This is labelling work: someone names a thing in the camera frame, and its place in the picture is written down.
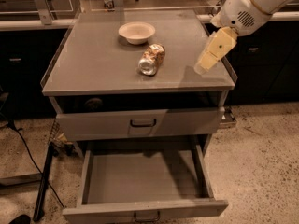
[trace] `speckled floor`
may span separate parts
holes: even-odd
[[[235,128],[213,135],[205,156],[216,199],[229,207],[220,217],[169,220],[165,223],[286,223],[299,220],[299,103],[233,106]],[[17,120],[37,165],[42,168],[53,119]],[[65,207],[75,207],[82,160],[62,151],[53,158],[50,183]],[[2,177],[35,173],[24,144],[10,129],[0,130]],[[20,214],[34,214],[38,186],[0,192],[0,223]],[[48,189],[45,216],[39,223],[63,224],[53,192]]]

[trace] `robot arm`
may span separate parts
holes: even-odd
[[[194,70],[204,74],[235,45],[238,36],[250,35],[266,24],[272,15],[292,0],[226,0],[211,23],[220,27],[213,33]]]

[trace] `white bowl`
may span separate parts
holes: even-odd
[[[145,22],[129,22],[119,29],[119,34],[127,39],[133,45],[143,44],[154,35],[155,28]]]

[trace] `drawer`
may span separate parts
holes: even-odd
[[[72,224],[215,217],[215,200],[197,136],[91,141]]]
[[[224,108],[59,114],[70,141],[215,133]]]

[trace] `soda can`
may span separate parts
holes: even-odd
[[[143,53],[138,68],[144,75],[154,76],[165,57],[165,48],[160,44],[152,44]]]

